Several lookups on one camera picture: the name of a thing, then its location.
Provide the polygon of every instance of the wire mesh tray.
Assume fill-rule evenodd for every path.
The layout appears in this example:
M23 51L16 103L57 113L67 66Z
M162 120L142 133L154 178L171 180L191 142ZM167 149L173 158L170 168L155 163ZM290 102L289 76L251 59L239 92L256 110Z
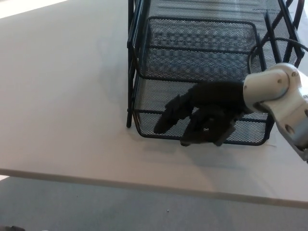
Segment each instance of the wire mesh tray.
M247 56L257 39L256 27L249 22L152 17L139 55L140 77L243 80Z
M182 95L190 89L194 83L150 80L137 77L136 101L134 105L134 119L139 134L147 138L163 138L179 140L190 119L180 120L177 125L166 134L154 133L154 126L165 110L167 102ZM267 114L254 113L244 116L236 122L235 132L225 143L260 145L266 140Z
M244 80L248 52L256 44L252 72L279 62L298 66L303 51L275 41L299 41L296 30L304 0L299 0L294 20L288 10L292 1L137 0L129 20L127 127L133 115L143 137L179 140L189 118L166 134L154 133L166 103L201 81ZM261 145L273 124L267 114L246 115L226 143Z

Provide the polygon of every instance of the tray leg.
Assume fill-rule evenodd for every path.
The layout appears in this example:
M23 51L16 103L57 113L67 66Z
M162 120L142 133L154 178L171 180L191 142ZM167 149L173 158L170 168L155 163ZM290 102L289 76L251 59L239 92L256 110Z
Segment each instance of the tray leg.
M131 127L131 120L132 120L132 105L133 105L133 80L135 76L135 69L134 65L130 64L130 68L128 71L128 108L127 108L127 121L126 121L126 127Z

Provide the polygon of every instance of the white robotic arm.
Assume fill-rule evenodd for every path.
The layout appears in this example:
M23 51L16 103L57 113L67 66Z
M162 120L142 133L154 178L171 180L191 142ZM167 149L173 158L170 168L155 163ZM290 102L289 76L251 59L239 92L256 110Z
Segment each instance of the white robotic arm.
M254 112L271 114L279 132L308 160L308 77L291 64L276 64L244 81L244 102Z

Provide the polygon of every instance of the mesh basket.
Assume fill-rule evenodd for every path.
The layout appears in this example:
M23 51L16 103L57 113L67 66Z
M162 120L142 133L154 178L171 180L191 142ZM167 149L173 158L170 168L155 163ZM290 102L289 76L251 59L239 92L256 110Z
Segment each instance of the mesh basket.
M128 77L128 124L131 106L140 135L179 140L189 118L180 120L166 134L154 133L167 102L198 82L244 80L247 56L256 44L253 72L278 62L298 66L303 57L299 47L273 42L275 37L299 41L296 28L303 0L294 23L288 12L292 1L137 0L128 39L133 59L130 70L137 70L135 76L129 72ZM267 114L245 115L226 143L261 145L269 138L272 125Z
M247 56L256 40L251 23L150 18L139 57L141 77L243 80L248 74Z

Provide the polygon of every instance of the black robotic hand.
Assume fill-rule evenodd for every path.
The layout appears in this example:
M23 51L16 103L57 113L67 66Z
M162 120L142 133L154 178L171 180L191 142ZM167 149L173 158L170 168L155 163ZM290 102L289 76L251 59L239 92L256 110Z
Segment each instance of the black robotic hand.
M190 123L180 140L183 146L205 142L221 146L234 132L236 120L250 113L244 102L243 86L242 82L227 81L196 84L165 106L154 133L166 133L189 116Z

